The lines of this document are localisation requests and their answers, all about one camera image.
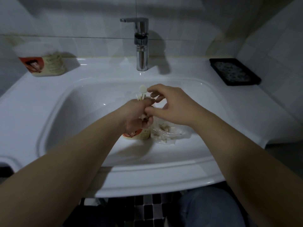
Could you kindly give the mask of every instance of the blue jeans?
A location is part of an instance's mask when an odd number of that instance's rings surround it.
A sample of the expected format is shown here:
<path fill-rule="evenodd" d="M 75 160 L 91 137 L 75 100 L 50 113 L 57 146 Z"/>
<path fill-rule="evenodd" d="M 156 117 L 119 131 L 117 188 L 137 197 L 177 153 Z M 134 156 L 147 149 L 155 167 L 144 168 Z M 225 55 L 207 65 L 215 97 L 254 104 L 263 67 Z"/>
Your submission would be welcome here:
<path fill-rule="evenodd" d="M 225 190 L 200 187 L 183 195 L 179 205 L 185 227 L 245 227 L 237 203 Z"/>

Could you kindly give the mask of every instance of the person's left hand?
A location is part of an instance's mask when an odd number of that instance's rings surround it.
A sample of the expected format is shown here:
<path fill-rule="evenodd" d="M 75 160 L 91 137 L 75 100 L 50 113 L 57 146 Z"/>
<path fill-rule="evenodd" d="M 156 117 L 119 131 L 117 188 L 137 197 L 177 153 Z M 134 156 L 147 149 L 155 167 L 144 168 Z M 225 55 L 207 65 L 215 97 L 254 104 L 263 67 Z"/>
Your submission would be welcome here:
<path fill-rule="evenodd" d="M 155 103 L 154 99 L 144 99 L 138 101 L 132 99 L 118 109 L 125 123 L 125 133 L 135 132 L 141 128 L 147 128 L 153 123 L 153 117 L 149 117 L 148 121 L 139 119 L 142 114 L 145 114 L 146 107 L 150 107 Z"/>

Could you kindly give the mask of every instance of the hand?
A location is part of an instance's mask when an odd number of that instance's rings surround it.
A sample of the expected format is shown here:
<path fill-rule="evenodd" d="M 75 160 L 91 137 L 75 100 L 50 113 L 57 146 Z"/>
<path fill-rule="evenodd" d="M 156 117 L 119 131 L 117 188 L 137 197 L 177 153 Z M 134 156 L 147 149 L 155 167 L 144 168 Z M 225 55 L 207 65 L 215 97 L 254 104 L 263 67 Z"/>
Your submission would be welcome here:
<path fill-rule="evenodd" d="M 143 121 L 139 119 L 142 114 L 145 114 L 144 109 L 155 103 L 154 99 L 144 99 L 138 101 L 137 99 L 132 99 L 124 104 L 122 107 L 118 108 L 117 111 L 123 118 L 123 123 L 125 124 L 125 132 L 131 133 L 139 130 L 141 128 L 147 128 L 153 123 L 153 117 L 150 116 L 148 121 Z"/>
<path fill-rule="evenodd" d="M 156 84 L 149 87 L 147 91 L 152 92 L 152 98 L 158 96 L 155 101 L 156 103 L 165 98 L 167 99 L 167 104 L 163 109 L 147 107 L 145 112 L 148 116 L 157 116 L 169 122 L 192 127 L 199 113 L 207 111 L 179 87 Z"/>

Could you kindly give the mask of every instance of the person's right hand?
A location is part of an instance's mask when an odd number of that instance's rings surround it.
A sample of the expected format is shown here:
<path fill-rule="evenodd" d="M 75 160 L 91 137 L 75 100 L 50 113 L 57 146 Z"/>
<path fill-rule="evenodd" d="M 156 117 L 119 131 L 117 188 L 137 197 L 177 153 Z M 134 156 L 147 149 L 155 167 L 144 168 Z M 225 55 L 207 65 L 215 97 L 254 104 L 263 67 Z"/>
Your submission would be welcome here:
<path fill-rule="evenodd" d="M 156 84 L 149 87 L 147 91 L 151 92 L 152 98 L 158 96 L 156 103 L 159 103 L 165 98 L 167 100 L 167 104 L 163 109 L 146 107 L 145 113 L 148 116 L 157 116 L 172 123 L 192 127 L 201 111 L 207 111 L 179 87 Z"/>

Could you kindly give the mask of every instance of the faucet handle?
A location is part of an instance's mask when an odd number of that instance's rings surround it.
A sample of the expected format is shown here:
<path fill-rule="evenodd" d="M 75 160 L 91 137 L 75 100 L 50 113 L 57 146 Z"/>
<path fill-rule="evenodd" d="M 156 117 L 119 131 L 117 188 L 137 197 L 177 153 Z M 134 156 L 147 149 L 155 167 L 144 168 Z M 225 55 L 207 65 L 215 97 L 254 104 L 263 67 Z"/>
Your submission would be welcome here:
<path fill-rule="evenodd" d="M 145 17 L 121 18 L 120 22 L 134 22 L 134 33 L 142 36 L 148 35 L 149 19 Z"/>

